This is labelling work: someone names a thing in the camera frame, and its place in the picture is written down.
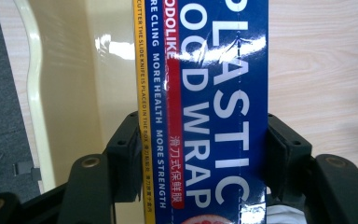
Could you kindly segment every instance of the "red label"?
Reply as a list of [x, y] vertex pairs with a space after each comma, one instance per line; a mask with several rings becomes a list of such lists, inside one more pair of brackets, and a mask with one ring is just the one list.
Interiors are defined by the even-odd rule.
[[170, 160], [170, 193], [173, 208], [185, 207], [181, 78], [179, 65], [176, 0], [164, 1], [164, 44], [167, 92], [167, 121]]

